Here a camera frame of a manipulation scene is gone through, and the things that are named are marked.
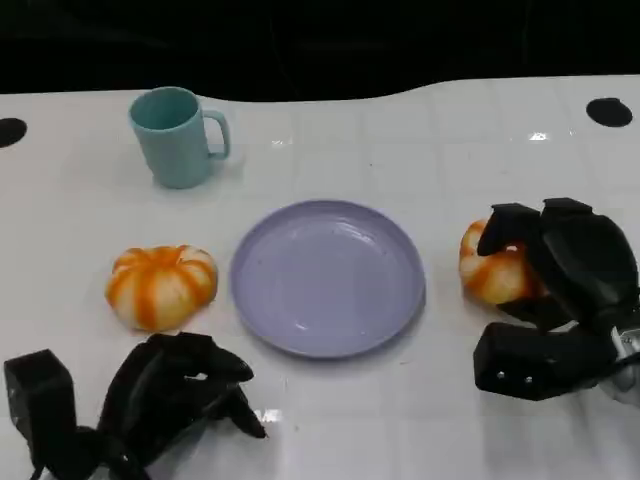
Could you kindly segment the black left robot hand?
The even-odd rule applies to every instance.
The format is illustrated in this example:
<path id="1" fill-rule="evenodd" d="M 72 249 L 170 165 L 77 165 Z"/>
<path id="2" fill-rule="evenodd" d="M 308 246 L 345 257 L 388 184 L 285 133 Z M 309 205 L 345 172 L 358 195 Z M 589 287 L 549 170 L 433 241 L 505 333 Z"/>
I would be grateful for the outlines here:
<path id="1" fill-rule="evenodd" d="M 115 374 L 97 430 L 141 467 L 195 427 L 225 418 L 264 439 L 267 432 L 241 389 L 253 377 L 244 360 L 208 335 L 153 334 Z"/>

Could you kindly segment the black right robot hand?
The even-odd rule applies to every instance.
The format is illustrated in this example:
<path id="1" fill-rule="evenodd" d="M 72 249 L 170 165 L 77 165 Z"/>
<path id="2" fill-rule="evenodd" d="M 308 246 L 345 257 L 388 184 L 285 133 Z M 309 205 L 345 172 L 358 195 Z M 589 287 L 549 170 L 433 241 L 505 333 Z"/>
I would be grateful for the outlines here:
<path id="1" fill-rule="evenodd" d="M 478 243 L 478 254 L 511 246 L 545 289 L 498 308 L 542 332 L 577 322 L 609 335 L 639 327 L 639 270 L 622 229 L 591 206 L 562 197 L 540 211 L 520 203 L 495 204 Z"/>

